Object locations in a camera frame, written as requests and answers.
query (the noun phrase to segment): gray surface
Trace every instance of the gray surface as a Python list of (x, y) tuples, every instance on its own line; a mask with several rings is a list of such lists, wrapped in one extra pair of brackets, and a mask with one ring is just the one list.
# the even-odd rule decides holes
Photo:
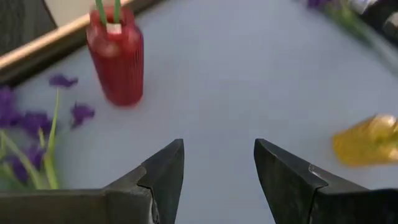
[(377, 112), (398, 115), (398, 79), (324, 18), (289, 0), (170, 0), (138, 23), (146, 67), (134, 109), (104, 100), (86, 48), (18, 91), (23, 107), (52, 111), (48, 76), (78, 75), (62, 93), (61, 120), (75, 99), (97, 110), (58, 138), (63, 186), (105, 186), (175, 138), (186, 150), (177, 223), (273, 223), (255, 138), (365, 187), (398, 186), (396, 166), (348, 169), (333, 155), (334, 132)]

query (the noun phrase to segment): red ribbed container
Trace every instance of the red ribbed container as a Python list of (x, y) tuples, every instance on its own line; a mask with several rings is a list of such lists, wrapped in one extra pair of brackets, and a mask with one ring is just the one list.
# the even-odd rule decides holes
[(135, 105), (144, 86), (144, 39), (127, 8), (121, 9), (120, 26), (113, 22), (113, 6), (104, 8), (104, 26), (97, 10), (90, 12), (87, 42), (103, 92), (116, 106)]

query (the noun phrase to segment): white table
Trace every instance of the white table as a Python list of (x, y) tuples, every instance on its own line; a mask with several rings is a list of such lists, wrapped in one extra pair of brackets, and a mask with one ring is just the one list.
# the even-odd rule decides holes
[(144, 33), (144, 97), (117, 109), (104, 99), (87, 48), (19, 87), (23, 108), (53, 111), (55, 72), (79, 76), (61, 95), (96, 117), (61, 131), (65, 188), (102, 187), (175, 138), (185, 141), (177, 223), (273, 223), (253, 158), (274, 144), (370, 189), (397, 187), (397, 166), (349, 169), (333, 133), (375, 113), (398, 115), (398, 78), (369, 49), (289, 0), (169, 0), (137, 19)]

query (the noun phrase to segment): white label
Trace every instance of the white label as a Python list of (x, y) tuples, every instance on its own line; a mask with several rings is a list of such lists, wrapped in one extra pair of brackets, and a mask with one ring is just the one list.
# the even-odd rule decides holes
[(122, 25), (121, 24), (106, 24), (106, 31), (109, 34), (121, 34)]

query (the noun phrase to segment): yellow bottle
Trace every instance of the yellow bottle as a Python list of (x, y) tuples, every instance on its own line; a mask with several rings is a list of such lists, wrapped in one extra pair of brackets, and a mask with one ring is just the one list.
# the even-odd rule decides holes
[(333, 136), (337, 157), (348, 166), (398, 162), (398, 121), (375, 115)]

